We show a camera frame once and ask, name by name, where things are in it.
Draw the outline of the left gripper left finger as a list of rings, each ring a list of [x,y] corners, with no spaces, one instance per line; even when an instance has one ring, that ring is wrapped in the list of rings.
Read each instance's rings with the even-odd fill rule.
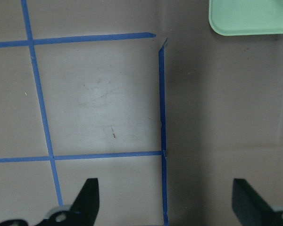
[[[93,226],[100,208],[99,182],[97,178],[85,181],[68,210],[51,214],[41,222],[42,226]]]

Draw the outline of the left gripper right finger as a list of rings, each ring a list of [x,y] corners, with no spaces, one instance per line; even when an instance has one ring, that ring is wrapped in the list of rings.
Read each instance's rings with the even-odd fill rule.
[[[242,226],[283,226],[283,208],[271,207],[243,178],[233,180],[232,210]]]

